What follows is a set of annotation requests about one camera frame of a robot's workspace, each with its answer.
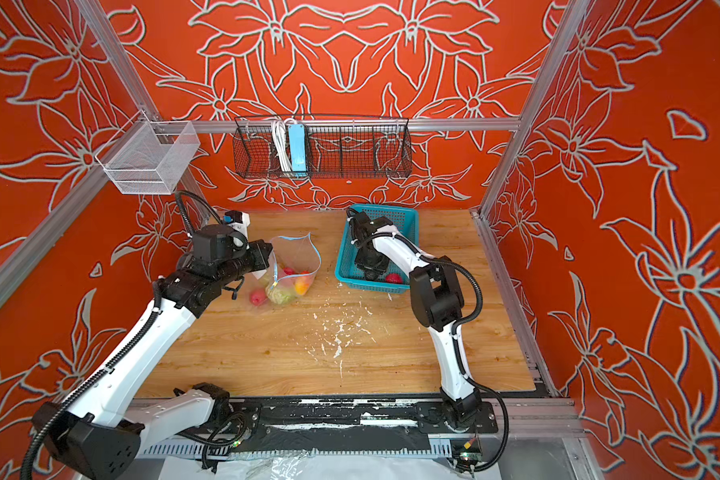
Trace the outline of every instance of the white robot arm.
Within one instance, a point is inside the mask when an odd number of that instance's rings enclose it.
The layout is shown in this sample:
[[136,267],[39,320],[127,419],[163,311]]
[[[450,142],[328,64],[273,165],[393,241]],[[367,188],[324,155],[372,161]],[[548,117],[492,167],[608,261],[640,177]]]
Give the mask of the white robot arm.
[[[43,444],[54,458],[87,478],[111,479],[128,468],[140,449],[186,428],[209,420],[226,422],[232,416],[230,394],[206,383],[159,405],[129,408],[160,358],[208,305],[223,290],[231,290],[235,298],[245,274],[269,266],[272,245],[246,238],[248,214],[231,210],[229,218],[216,216],[219,223],[194,231],[183,203],[179,205],[192,236],[192,256],[153,284],[154,300],[94,374],[61,404],[46,402],[35,413],[32,423],[38,433],[24,456],[22,480],[31,479]],[[237,280],[236,288],[227,286]]]
[[[418,252],[413,252],[413,249],[404,242],[400,231],[395,225],[380,226],[376,229],[375,233],[390,234],[390,236],[378,236],[374,238],[372,240],[373,247],[377,252],[389,258],[405,275],[410,277],[412,271],[416,268],[428,269],[432,267],[432,264],[422,260],[422,258],[433,259],[434,257],[423,252],[417,246],[415,249]],[[467,381],[467,379],[470,378],[470,371],[469,365],[467,364],[467,355],[464,353],[464,344],[461,341],[461,325],[456,327],[455,332],[447,328],[450,326],[450,323],[442,325],[440,329],[430,324],[424,326],[427,327],[427,331],[429,331],[429,335],[432,337],[434,350],[438,355],[443,393],[455,402],[462,398],[469,397],[474,393],[474,386]],[[464,368],[464,373],[459,369],[459,362],[454,347],[459,348],[461,353],[461,363]]]
[[[471,379],[461,341],[461,326],[476,318],[482,309],[480,287],[462,266],[445,256],[435,258],[413,245],[388,218],[371,220],[365,212],[353,209],[347,210],[347,215],[352,243],[358,248],[355,265],[367,280],[384,274],[389,261],[408,275],[411,308],[429,331],[438,355],[446,422],[456,432],[466,431],[480,409],[480,389],[488,390]],[[476,306],[467,316],[461,315],[464,298],[456,271],[464,274],[475,290]]]
[[[263,240],[248,242],[248,215],[227,213],[230,217],[225,221],[198,231],[187,225],[193,244],[189,261],[154,283],[154,300],[92,376],[61,404],[47,402],[33,416],[38,434],[24,458],[22,480],[31,479],[34,457],[43,443],[54,458],[86,477],[111,479],[128,467],[140,449],[189,427],[220,423],[230,417],[229,393],[205,383],[159,405],[129,408],[173,342],[222,290],[232,290],[235,298],[242,282],[235,289],[226,285],[269,266],[272,245]],[[182,216],[188,224],[185,210]],[[456,432],[467,431],[474,424],[481,400],[476,388],[480,385],[470,378],[461,325],[480,311],[479,287],[473,282],[478,297],[475,312],[462,317],[464,298],[454,268],[462,273],[466,270],[447,257],[426,254],[384,217],[370,221],[362,214],[350,221],[356,233],[353,238],[360,242],[355,261],[358,267],[372,276],[385,272],[391,260],[409,276],[413,312],[428,329],[440,364],[446,422]]]

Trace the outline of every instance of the wooden tabletop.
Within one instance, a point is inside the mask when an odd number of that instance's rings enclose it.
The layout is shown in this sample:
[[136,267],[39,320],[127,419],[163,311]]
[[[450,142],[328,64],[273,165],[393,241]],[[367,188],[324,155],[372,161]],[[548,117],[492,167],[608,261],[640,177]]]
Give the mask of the wooden tabletop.
[[[419,215],[420,247],[466,267],[482,289],[482,313],[463,328],[473,377],[497,390],[533,390],[469,212],[420,210]],[[253,240],[311,231],[322,256],[315,283],[286,306],[255,307],[246,287],[236,301],[224,293],[173,344],[137,397],[170,397],[174,387],[199,382],[233,396],[439,390],[432,339],[416,321],[409,294],[352,290],[336,280],[343,211],[251,213],[251,222]],[[466,315],[474,308],[474,292],[464,278],[459,281]]]

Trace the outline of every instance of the blue teal plastic basket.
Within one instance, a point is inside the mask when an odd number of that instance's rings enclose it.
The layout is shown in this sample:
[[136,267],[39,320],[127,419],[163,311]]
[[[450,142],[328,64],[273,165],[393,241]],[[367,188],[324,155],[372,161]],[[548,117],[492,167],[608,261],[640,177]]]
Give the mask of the blue teal plastic basket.
[[[384,205],[353,205],[357,211],[362,211],[371,217],[371,220],[380,216],[386,216],[400,230],[400,233],[408,238],[414,245],[418,245],[418,212],[412,208],[401,206]],[[359,290],[372,290],[385,293],[405,293],[410,290],[408,275],[404,274],[397,265],[389,262],[389,268],[384,275],[379,277],[383,280],[388,274],[399,274],[403,278],[403,284],[387,283],[384,281],[371,282],[363,276],[362,270],[355,266],[355,257],[358,249],[351,244],[352,236],[349,233],[349,222],[344,224],[344,236],[342,237],[342,248],[338,251],[338,262],[336,262],[336,278],[339,282],[345,283],[349,288]]]

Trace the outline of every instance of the floral pattern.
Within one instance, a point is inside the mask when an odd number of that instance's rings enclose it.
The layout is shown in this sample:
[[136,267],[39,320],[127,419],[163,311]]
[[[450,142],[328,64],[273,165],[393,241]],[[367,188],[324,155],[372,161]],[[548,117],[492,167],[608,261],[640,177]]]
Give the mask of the floral pattern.
[[[164,4],[102,4],[161,113],[177,120],[331,112],[517,116],[566,5],[533,0],[519,12],[506,0],[171,2],[165,18]],[[166,50],[164,38],[181,42]],[[491,151],[508,138],[471,131],[412,139],[415,167],[405,182],[243,179],[228,134],[201,135],[211,155],[194,161],[192,173],[219,206],[325,209],[384,201],[469,208],[498,162]],[[446,149],[459,158],[431,154]]]
[[490,227],[606,478],[720,478],[719,96],[720,2],[596,0],[491,178]]
[[[71,0],[0,0],[0,265],[135,112]],[[107,185],[0,309],[0,479],[18,478],[38,407],[78,386],[143,311],[151,288],[133,272],[168,274],[185,243],[173,203]],[[73,475],[44,449],[34,474]]]
[[135,112],[71,0],[0,1],[0,264]]
[[[0,310],[0,478],[18,476],[42,402],[91,374],[144,311],[150,280],[175,269],[187,237],[164,199],[107,185]],[[72,472],[42,450],[35,475]]]

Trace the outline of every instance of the black wire basket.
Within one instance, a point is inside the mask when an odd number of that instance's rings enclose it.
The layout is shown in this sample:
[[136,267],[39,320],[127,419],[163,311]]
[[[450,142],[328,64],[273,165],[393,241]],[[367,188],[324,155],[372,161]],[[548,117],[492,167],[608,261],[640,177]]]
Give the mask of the black wire basket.
[[[283,171],[272,121],[304,125],[306,171]],[[243,178],[406,178],[412,171],[408,120],[334,114],[235,118],[235,170]],[[288,157],[290,147],[286,142]]]

